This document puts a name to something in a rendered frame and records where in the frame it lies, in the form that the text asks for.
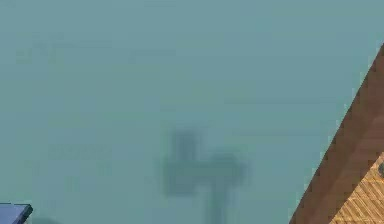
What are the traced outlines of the blue table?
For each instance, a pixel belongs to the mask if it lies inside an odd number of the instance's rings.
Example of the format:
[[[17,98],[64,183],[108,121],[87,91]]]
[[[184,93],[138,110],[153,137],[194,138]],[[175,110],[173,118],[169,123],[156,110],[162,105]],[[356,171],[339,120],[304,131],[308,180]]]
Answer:
[[[25,224],[32,212],[30,204],[0,203],[0,224]]]

